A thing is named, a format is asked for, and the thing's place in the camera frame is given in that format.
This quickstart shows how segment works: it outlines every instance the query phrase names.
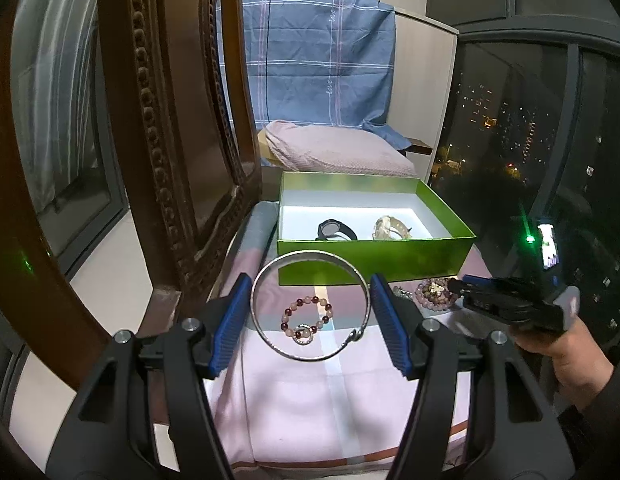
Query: lit screen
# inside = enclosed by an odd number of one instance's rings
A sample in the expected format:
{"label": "lit screen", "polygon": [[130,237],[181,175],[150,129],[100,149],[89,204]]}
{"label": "lit screen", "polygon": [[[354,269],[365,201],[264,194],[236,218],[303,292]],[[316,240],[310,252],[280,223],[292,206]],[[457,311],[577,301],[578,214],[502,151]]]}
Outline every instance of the lit screen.
{"label": "lit screen", "polygon": [[543,269],[547,270],[558,264],[558,254],[554,243],[554,226],[550,224],[539,225],[541,232],[541,256]]}

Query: metal bolt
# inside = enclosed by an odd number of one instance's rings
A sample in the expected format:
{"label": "metal bolt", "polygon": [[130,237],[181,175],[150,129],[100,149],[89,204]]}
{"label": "metal bolt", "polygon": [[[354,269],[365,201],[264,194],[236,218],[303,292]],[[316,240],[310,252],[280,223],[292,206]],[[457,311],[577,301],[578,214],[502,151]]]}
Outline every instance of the metal bolt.
{"label": "metal bolt", "polygon": [[507,342],[507,334],[503,330],[494,330],[490,337],[497,345],[504,345]]}
{"label": "metal bolt", "polygon": [[436,319],[432,319],[431,317],[424,319],[421,325],[423,325],[423,329],[427,332],[436,332],[439,328],[441,328],[441,324]]}
{"label": "metal bolt", "polygon": [[114,341],[122,345],[130,341],[130,339],[132,339],[132,332],[130,332],[130,330],[119,330],[114,335]]}
{"label": "metal bolt", "polygon": [[181,328],[187,332],[194,332],[200,325],[201,322],[196,317],[188,317],[181,321]]}

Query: pink bedspread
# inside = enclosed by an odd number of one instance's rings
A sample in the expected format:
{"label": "pink bedspread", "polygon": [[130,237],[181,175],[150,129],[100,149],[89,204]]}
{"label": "pink bedspread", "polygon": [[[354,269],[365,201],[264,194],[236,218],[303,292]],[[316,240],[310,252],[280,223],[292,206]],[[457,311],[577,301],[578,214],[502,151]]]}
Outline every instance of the pink bedspread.
{"label": "pink bedspread", "polygon": [[[254,209],[234,265],[221,292],[225,295],[241,272],[253,279],[264,257],[274,257],[271,234],[278,205],[262,202]],[[460,274],[489,276],[476,248]],[[416,282],[399,285],[413,290]],[[296,345],[280,330],[283,309],[296,298],[317,295],[333,304],[334,322],[315,341]],[[363,317],[358,286],[278,286],[275,273],[264,283],[255,306],[259,322],[277,345],[296,354],[320,355],[339,345]],[[320,306],[295,313],[295,322],[316,320]],[[452,330],[486,336],[496,323],[466,310],[437,316]],[[390,361],[372,316],[362,340],[336,357],[300,363],[272,351],[248,319],[231,365],[205,389],[229,462],[249,476],[269,476],[284,469],[287,478],[389,468],[403,435],[418,381],[407,381]],[[470,374],[459,373],[449,462],[465,438]]]}

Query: hand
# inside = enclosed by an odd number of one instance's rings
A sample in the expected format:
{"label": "hand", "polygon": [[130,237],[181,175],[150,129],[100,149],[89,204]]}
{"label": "hand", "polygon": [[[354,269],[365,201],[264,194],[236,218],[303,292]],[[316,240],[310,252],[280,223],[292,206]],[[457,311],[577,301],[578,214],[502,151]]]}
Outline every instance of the hand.
{"label": "hand", "polygon": [[552,358],[561,384],[559,392],[579,411],[589,406],[612,376],[614,366],[578,317],[570,330],[561,335],[517,328],[510,331],[523,350]]}

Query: green box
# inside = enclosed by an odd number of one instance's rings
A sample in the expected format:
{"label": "green box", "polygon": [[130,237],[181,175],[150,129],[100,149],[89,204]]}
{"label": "green box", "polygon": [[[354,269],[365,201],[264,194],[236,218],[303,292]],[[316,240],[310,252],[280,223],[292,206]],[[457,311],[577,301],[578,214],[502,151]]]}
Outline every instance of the green box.
{"label": "green box", "polygon": [[[376,219],[395,216],[412,228],[408,240],[372,240]],[[315,240],[318,225],[334,218],[359,240]],[[281,181],[277,253],[320,250],[355,266],[369,282],[453,276],[475,235],[434,191],[417,178],[342,173],[285,172]],[[279,269],[280,285],[349,285],[345,271],[324,262]]]}

